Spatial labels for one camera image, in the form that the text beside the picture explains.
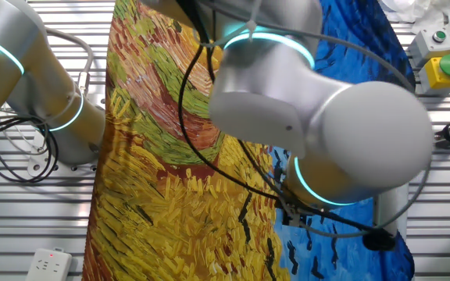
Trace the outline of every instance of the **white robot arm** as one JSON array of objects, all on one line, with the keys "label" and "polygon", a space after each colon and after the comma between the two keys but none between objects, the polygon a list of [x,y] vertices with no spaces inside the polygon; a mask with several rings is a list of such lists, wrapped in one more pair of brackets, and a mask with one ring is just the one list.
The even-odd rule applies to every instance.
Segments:
[{"label": "white robot arm", "polygon": [[[224,48],[211,120],[244,141],[290,150],[285,187],[302,202],[348,205],[400,187],[427,167],[434,134],[427,110],[412,93],[385,82],[348,84],[313,71],[319,41],[296,30],[320,34],[319,0],[142,2],[187,24],[194,21],[180,7],[194,3],[208,36]],[[259,23],[255,33],[235,34],[247,21],[238,18],[252,13]]]},{"label": "white robot arm", "polygon": [[0,107],[51,120],[59,161],[78,165],[98,156],[105,126],[85,95],[53,55],[39,15],[23,0],[0,0]]}]

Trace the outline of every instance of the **painted canvas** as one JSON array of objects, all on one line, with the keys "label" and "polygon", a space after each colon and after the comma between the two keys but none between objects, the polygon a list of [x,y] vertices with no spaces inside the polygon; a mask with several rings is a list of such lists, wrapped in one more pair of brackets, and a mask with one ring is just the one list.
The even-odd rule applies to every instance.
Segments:
[{"label": "painted canvas", "polygon": [[[323,0],[323,32],[362,45],[413,81],[405,53],[375,1]],[[95,181],[83,280],[410,280],[411,254],[372,252],[362,239],[330,239],[285,226],[271,199],[214,173],[180,131],[177,97],[198,43],[191,28],[143,6],[117,0],[107,58],[107,127]],[[220,50],[213,56],[219,69]],[[347,48],[320,43],[316,70],[362,82],[393,76]],[[215,165],[270,192],[237,140],[209,120],[212,83],[205,54],[184,99],[187,131]],[[289,152],[249,144],[260,165],[282,180]],[[370,224],[372,201],[336,211]],[[333,233],[355,229],[313,216]]]}]

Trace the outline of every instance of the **electrical outlet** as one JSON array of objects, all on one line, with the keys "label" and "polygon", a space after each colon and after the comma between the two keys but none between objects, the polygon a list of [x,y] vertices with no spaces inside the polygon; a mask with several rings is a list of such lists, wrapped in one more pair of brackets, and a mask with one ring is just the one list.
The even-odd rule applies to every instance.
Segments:
[{"label": "electrical outlet", "polygon": [[66,281],[72,255],[62,249],[37,249],[26,281]]}]

